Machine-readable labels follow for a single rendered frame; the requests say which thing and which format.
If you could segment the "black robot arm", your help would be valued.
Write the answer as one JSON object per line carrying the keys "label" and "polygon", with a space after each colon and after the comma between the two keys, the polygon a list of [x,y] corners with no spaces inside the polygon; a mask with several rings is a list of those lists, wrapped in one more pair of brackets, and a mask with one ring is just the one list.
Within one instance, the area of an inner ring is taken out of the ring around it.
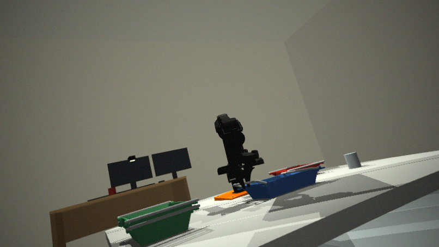
{"label": "black robot arm", "polygon": [[[215,129],[216,133],[218,133],[219,137],[223,140],[225,153],[227,156],[228,164],[232,166],[232,159],[229,156],[230,150],[243,147],[243,143],[245,142],[245,136],[242,133],[243,127],[240,122],[236,118],[230,118],[227,114],[221,114],[217,116],[217,120],[215,121]],[[236,162],[238,163],[255,163],[255,159],[259,158],[258,150],[252,150],[252,152],[248,152],[247,149],[244,152],[237,151],[236,153]],[[233,184],[239,183],[235,177],[227,173],[228,182]],[[233,179],[233,180],[231,180]],[[232,194],[238,194],[245,190],[237,190],[240,189],[238,187],[233,186]]]}

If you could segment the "grey cylinder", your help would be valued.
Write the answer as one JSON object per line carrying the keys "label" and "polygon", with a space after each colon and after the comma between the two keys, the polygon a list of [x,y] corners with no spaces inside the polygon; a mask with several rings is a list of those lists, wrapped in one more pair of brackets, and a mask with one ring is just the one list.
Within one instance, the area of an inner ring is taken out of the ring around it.
{"label": "grey cylinder", "polygon": [[344,155],[344,157],[345,157],[345,160],[347,162],[349,169],[355,169],[355,168],[362,167],[356,152],[348,153],[348,154]]}

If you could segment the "blue plastic tray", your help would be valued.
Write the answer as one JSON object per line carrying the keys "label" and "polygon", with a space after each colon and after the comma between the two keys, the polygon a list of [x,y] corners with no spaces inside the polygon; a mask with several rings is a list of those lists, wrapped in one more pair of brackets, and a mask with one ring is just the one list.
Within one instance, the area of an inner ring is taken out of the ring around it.
{"label": "blue plastic tray", "polygon": [[245,189],[242,187],[241,189],[245,190],[252,199],[273,198],[315,183],[317,172],[325,168],[317,167],[319,168],[271,177],[262,180],[267,184],[253,183],[249,188],[245,185]]}

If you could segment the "red plastic tray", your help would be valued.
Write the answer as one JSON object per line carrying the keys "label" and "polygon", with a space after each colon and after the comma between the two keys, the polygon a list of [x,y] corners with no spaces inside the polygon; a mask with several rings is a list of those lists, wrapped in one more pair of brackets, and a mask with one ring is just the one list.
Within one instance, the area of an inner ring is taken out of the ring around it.
{"label": "red plastic tray", "polygon": [[320,161],[320,162],[317,162],[317,163],[312,163],[312,164],[306,164],[306,165],[295,165],[295,166],[291,166],[291,167],[289,167],[289,168],[285,168],[285,169],[279,169],[279,170],[275,170],[275,171],[271,171],[271,172],[268,172],[268,174],[269,175],[275,175],[275,176],[278,176],[278,175],[281,175],[281,173],[284,173],[284,172],[289,172],[289,171],[295,171],[295,170],[300,170],[300,169],[306,169],[306,168],[312,168],[312,167],[317,167],[317,166],[320,166],[320,164],[323,164],[325,161],[323,160],[323,161]]}

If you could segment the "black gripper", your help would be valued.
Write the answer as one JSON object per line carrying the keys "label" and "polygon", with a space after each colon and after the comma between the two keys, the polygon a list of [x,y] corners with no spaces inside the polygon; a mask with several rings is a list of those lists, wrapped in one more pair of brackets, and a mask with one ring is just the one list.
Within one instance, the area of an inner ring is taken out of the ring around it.
{"label": "black gripper", "polygon": [[[241,184],[241,187],[243,189],[245,189],[245,183],[243,181],[243,177],[242,177],[242,172],[243,172],[243,176],[245,178],[245,181],[248,182],[251,179],[251,172],[254,169],[253,166],[255,165],[259,165],[259,164],[264,164],[264,160],[259,157],[258,159],[255,159],[255,163],[249,163],[249,164],[244,164],[243,163],[238,163],[239,166],[237,166],[237,162],[236,162],[236,153],[237,151],[240,152],[244,152],[245,149],[243,149],[243,147],[239,147],[233,150],[230,150],[229,156],[231,156],[232,159],[232,166],[231,165],[226,165],[226,166],[222,166],[220,168],[217,169],[218,175],[221,174],[226,174],[231,172],[230,174],[232,174],[237,181]],[[243,170],[240,171],[240,168],[243,168]]]}

